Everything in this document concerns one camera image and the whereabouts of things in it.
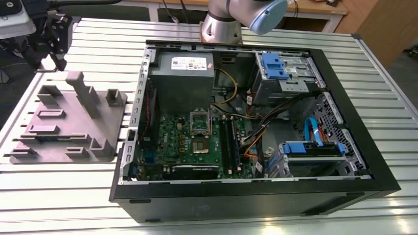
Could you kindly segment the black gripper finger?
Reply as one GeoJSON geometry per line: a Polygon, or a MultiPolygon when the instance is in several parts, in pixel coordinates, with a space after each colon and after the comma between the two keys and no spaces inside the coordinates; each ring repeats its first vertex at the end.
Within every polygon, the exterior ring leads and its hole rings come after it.
{"type": "Polygon", "coordinates": [[[47,48],[59,71],[64,71],[66,54],[72,43],[72,17],[67,14],[55,14],[47,21],[47,48]]]}
{"type": "Polygon", "coordinates": [[[36,71],[44,71],[42,60],[50,55],[47,39],[38,36],[17,36],[0,40],[0,49],[24,59],[36,71]]]}

